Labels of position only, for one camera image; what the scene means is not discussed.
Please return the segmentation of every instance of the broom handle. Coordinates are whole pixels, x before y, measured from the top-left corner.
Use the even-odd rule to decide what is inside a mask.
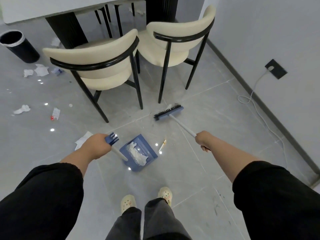
[[[172,114],[169,114],[171,118],[173,118],[183,129],[186,130],[191,136],[194,138],[197,136],[196,133],[194,133],[192,130],[190,130],[188,127],[186,127],[181,121],[179,121],[176,117],[174,117]]]
[[[117,154],[119,157],[121,157],[123,160],[128,161],[128,159],[115,147],[111,147],[111,151],[113,151],[115,154]]]

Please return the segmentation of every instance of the foot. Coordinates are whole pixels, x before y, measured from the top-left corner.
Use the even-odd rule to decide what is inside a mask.
[[[172,192],[168,187],[162,187],[159,190],[158,198],[164,198],[167,201],[168,205],[171,207]]]
[[[121,200],[121,214],[125,212],[130,207],[137,207],[136,200],[133,195],[126,195]]]

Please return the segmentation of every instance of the charging cable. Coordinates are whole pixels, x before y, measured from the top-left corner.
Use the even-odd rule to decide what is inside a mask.
[[[251,92],[250,97],[240,95],[240,96],[238,96],[238,101],[239,101],[240,103],[242,103],[242,104],[248,104],[248,103],[250,103],[250,101],[251,101],[251,102],[253,103],[253,105],[254,105],[254,108],[255,108],[257,114],[260,116],[260,118],[261,118],[261,119],[263,120],[263,122],[266,124],[266,127],[268,128],[268,130],[271,131],[271,132],[272,132],[276,137],[278,137],[278,139],[282,142],[283,154],[284,154],[284,160],[285,160],[285,168],[287,169],[287,167],[288,167],[288,162],[287,162],[287,156],[286,156],[286,151],[285,151],[285,144],[284,144],[283,140],[282,140],[276,133],[274,133],[274,132],[269,128],[269,126],[268,126],[268,124],[266,123],[266,121],[264,120],[264,118],[261,116],[261,114],[259,114],[259,112],[258,112],[258,110],[257,110],[257,107],[256,107],[256,104],[254,103],[254,101],[253,101],[253,99],[252,99],[252,94],[254,93],[254,90],[256,89],[256,86],[257,86],[259,80],[260,80],[264,75],[266,75],[268,72],[271,72],[273,69],[274,69],[274,67],[273,67],[273,66],[270,66],[270,67],[268,68],[268,70],[267,70],[265,73],[263,73],[263,75],[262,75],[261,77],[258,78],[258,80],[255,82],[255,84],[254,84],[254,86],[253,86],[253,90],[252,90],[252,92]],[[248,99],[248,102],[244,103],[244,102],[240,101],[240,100],[239,100],[240,97],[243,97],[243,98]]]

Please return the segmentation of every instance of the baseboard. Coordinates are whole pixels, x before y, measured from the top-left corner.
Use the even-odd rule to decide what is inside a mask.
[[[222,55],[222,53],[217,49],[217,47],[208,39],[207,44],[209,47],[217,54],[220,60],[225,64],[225,66],[229,69],[229,71],[235,76],[235,78],[239,81],[239,83],[243,86],[243,88],[247,91],[248,94],[252,93],[252,89],[246,83],[246,81],[240,76],[240,74],[234,69],[234,67],[230,64],[230,62]],[[260,106],[263,112],[270,118],[270,120],[276,125],[276,127],[281,131],[281,133],[287,138],[287,140],[291,143],[291,145],[297,150],[297,152],[301,155],[301,157],[306,161],[306,163],[311,167],[311,169],[320,174],[320,169],[318,166],[312,161],[310,156],[306,153],[306,151],[299,145],[299,143],[295,140],[295,138],[290,134],[290,132],[282,125],[282,123],[275,117],[275,115],[268,109],[268,107],[264,104],[264,102],[257,96],[254,92],[252,94],[252,98],[254,101]]]

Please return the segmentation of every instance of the dark gray pants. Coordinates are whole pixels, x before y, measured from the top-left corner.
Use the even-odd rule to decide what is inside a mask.
[[[163,198],[149,201],[144,208],[143,239],[164,233],[180,233],[191,239]],[[130,207],[119,216],[106,240],[140,240],[141,210]]]

